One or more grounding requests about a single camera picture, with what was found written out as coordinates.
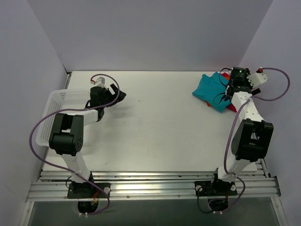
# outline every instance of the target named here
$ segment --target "white laundry basket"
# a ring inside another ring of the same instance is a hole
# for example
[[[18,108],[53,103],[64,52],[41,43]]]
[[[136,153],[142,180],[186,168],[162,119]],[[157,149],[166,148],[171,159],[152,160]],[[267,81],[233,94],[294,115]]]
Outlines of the white laundry basket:
[[[90,99],[90,89],[62,89],[53,91],[48,98],[43,117],[61,109],[83,109]],[[49,146],[49,137],[55,115],[45,119],[39,126],[36,142],[40,146]],[[90,133],[90,125],[84,127],[83,144],[87,142]]]

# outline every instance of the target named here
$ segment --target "tabletop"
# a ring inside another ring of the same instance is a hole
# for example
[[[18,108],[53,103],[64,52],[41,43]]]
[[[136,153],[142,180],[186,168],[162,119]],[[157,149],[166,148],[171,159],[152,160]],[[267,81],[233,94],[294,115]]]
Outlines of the tabletop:
[[[90,170],[214,171],[222,165],[235,113],[220,113],[191,94],[203,74],[214,72],[75,71],[68,89],[91,88],[97,73],[114,77],[127,96],[91,124],[81,150]],[[107,87],[112,83],[105,79]],[[46,160],[66,166],[51,149]],[[244,169],[256,170],[255,163]]]

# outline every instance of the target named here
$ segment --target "teal fabric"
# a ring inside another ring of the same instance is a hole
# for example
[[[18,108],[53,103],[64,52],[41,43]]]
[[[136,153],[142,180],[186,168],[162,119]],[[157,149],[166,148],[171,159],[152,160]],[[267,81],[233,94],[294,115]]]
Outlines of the teal fabric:
[[[220,103],[220,99],[222,95],[219,95],[216,97],[216,95],[225,92],[225,87],[221,84],[219,81],[219,73],[215,72],[211,77],[208,77],[207,75],[203,74],[201,81],[198,84],[198,88],[192,92],[192,94],[204,101],[207,101],[214,109],[216,109],[219,112],[223,112],[223,110],[231,104],[230,100],[224,101],[222,100]],[[224,78],[223,76],[220,76],[221,81],[223,84],[228,84],[228,80]]]

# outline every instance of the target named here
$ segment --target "gray wall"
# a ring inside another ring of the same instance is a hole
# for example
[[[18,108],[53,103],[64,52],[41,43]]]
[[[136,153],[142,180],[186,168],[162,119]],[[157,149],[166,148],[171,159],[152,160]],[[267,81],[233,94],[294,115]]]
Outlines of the gray wall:
[[[28,0],[68,71],[238,65],[272,0]]]
[[[267,155],[272,175],[277,175],[281,202],[290,225],[300,225],[301,214],[301,2],[274,0],[240,65],[256,69],[277,67],[291,78],[287,95],[271,103],[257,101],[261,115],[274,124]],[[261,96],[275,97],[286,87],[286,79],[269,71]]]
[[[26,0],[0,2],[0,225],[13,226],[41,167],[29,149],[30,130],[66,74]]]

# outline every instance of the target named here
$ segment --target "gray floor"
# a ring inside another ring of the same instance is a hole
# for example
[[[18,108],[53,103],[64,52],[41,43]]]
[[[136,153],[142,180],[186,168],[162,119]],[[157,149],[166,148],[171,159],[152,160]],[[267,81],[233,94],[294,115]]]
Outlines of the gray floor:
[[[206,201],[200,204],[206,210]],[[75,202],[36,202],[29,225],[278,225],[270,198],[243,198],[222,215],[201,213],[196,200],[112,201],[104,213],[88,219],[79,218],[75,208]]]

